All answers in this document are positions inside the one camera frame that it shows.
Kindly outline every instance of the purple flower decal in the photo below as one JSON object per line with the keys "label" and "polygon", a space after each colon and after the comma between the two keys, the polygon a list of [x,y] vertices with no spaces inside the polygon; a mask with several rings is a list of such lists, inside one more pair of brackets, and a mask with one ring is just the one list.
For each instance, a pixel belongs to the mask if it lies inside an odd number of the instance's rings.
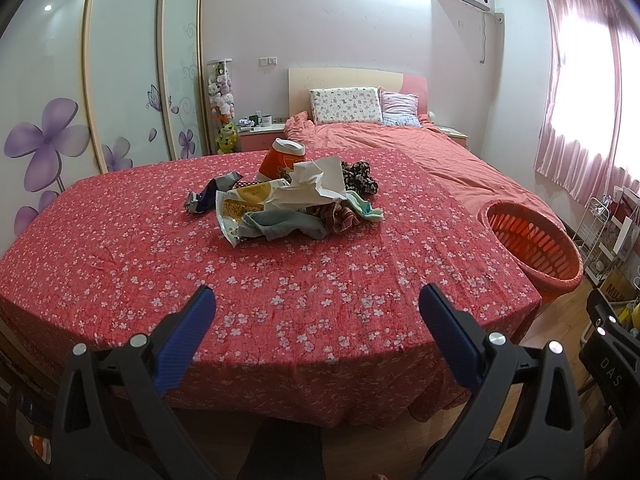
{"label": "purple flower decal", "polygon": [[[154,110],[162,111],[160,92],[155,85],[151,85],[151,91],[146,93],[146,97],[149,99],[149,102],[146,104],[147,108],[151,106]],[[169,110],[171,110],[172,114],[177,114],[180,111],[180,108],[177,106],[171,106],[171,96],[169,96]]]}
{"label": "purple flower decal", "polygon": [[193,155],[196,151],[196,143],[193,142],[193,132],[191,129],[187,130],[187,133],[180,132],[178,135],[178,144],[182,146],[182,151],[180,152],[180,158],[189,158],[189,154]]}
{"label": "purple flower decal", "polygon": [[42,112],[42,129],[20,123],[9,132],[4,154],[11,158],[30,155],[24,174],[24,189],[40,191],[56,181],[62,171],[60,153],[80,156],[89,145],[89,128],[82,124],[69,126],[78,112],[78,103],[58,97],[47,103]]}
{"label": "purple flower decal", "polygon": [[102,144],[104,161],[107,163],[107,170],[112,171],[128,170],[133,168],[133,160],[125,158],[131,149],[131,143],[124,137],[118,137],[113,143],[113,151],[106,144]]}
{"label": "purple flower decal", "polygon": [[20,236],[27,226],[33,222],[40,213],[42,213],[48,206],[57,198],[58,194],[55,191],[45,191],[40,195],[38,200],[38,210],[33,207],[22,206],[15,214],[14,220],[14,233],[16,236]]}

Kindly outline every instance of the pillow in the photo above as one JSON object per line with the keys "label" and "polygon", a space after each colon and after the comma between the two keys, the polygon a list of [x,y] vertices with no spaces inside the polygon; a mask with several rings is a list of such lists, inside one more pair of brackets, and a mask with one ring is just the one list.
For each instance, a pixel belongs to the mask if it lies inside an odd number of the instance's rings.
{"label": "pillow", "polygon": [[421,128],[422,125],[418,117],[411,114],[385,114],[382,112],[382,124],[385,126],[415,126]]}
{"label": "pillow", "polygon": [[415,126],[421,128],[418,120],[418,94],[399,94],[379,88],[382,106],[382,122],[386,126]]}
{"label": "pillow", "polygon": [[314,88],[310,95],[315,124],[382,124],[377,88]]}

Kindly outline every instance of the tablecloth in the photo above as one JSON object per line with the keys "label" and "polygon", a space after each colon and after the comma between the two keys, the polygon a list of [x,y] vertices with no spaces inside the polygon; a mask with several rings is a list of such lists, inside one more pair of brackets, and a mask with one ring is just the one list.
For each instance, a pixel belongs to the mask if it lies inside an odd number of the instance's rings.
{"label": "tablecloth", "polygon": [[0,312],[62,366],[74,343],[116,346],[150,332],[206,283],[218,310],[179,389],[190,408],[250,410],[322,426],[426,420],[461,393],[417,311],[436,283],[487,330],[526,328],[540,296],[511,255],[400,152],[308,150],[366,160],[380,224],[342,235],[257,239],[233,248],[189,190],[264,152],[206,156],[82,180],[0,260]]}

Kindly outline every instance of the metal bolt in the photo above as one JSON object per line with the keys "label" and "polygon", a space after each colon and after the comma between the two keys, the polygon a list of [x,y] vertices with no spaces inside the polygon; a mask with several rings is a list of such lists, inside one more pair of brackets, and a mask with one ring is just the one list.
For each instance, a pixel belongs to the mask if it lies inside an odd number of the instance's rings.
{"label": "metal bolt", "polygon": [[496,346],[502,346],[507,342],[507,338],[505,338],[505,336],[500,332],[491,332],[489,334],[489,342]]}
{"label": "metal bolt", "polygon": [[133,346],[133,348],[140,348],[141,346],[146,345],[146,335],[136,334],[131,339],[129,339],[129,344]]}
{"label": "metal bolt", "polygon": [[78,343],[74,346],[74,355],[82,355],[86,352],[86,345],[84,343]]}
{"label": "metal bolt", "polygon": [[551,350],[554,354],[562,353],[562,344],[558,341],[550,341],[549,342],[549,350]]}

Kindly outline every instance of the orange plastic basket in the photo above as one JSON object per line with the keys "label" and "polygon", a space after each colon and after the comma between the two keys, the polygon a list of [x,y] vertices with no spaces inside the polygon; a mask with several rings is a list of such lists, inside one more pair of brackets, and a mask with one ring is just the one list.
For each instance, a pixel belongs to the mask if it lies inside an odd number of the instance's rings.
{"label": "orange plastic basket", "polygon": [[478,213],[550,303],[582,281],[582,260],[568,235],[549,218],[517,202],[492,200]]}

